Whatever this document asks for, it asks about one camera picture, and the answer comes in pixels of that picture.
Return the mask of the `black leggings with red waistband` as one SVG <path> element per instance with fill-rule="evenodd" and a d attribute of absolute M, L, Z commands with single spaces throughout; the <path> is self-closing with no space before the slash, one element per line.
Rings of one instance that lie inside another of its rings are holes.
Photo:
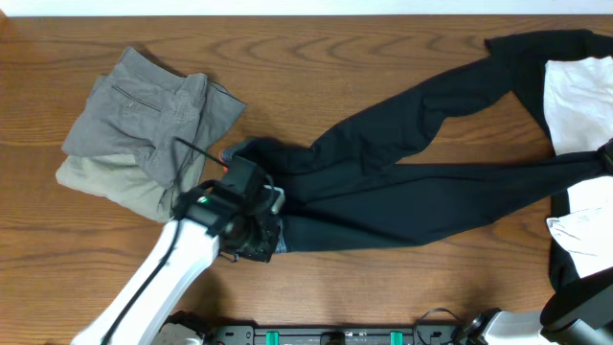
<path fill-rule="evenodd" d="M 525 165 L 406 165 L 444 120 L 495 104 L 511 74 L 486 57 L 338 123 L 307 148 L 251 139 L 223 152 L 260 165 L 284 189 L 283 252 L 416 246 L 491 224 L 610 173 L 602 150 Z"/>

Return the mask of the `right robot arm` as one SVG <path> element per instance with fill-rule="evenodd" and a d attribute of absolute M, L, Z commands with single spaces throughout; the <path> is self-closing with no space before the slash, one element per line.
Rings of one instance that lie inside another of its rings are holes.
<path fill-rule="evenodd" d="M 595 151 L 566 153 L 523 166 L 481 166 L 475 177 L 461 184 L 461 214 L 477 214 L 483 226 L 551 196 L 553 214 L 567 217 L 571 187 L 611 174 L 611 142 Z M 551 343 L 610 344 L 612 270 L 558 287 L 543 308 L 539 324 L 539 334 Z"/>

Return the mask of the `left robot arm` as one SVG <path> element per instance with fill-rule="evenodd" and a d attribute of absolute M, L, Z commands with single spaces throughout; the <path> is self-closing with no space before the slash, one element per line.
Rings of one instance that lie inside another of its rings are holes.
<path fill-rule="evenodd" d="M 178 198 L 146 260 L 74 343 L 153 343 L 187 288 L 221 254 L 232 261 L 271 260 L 284 202 L 284 191 L 261 167 L 232 159 L 222 179 L 205 181 Z"/>

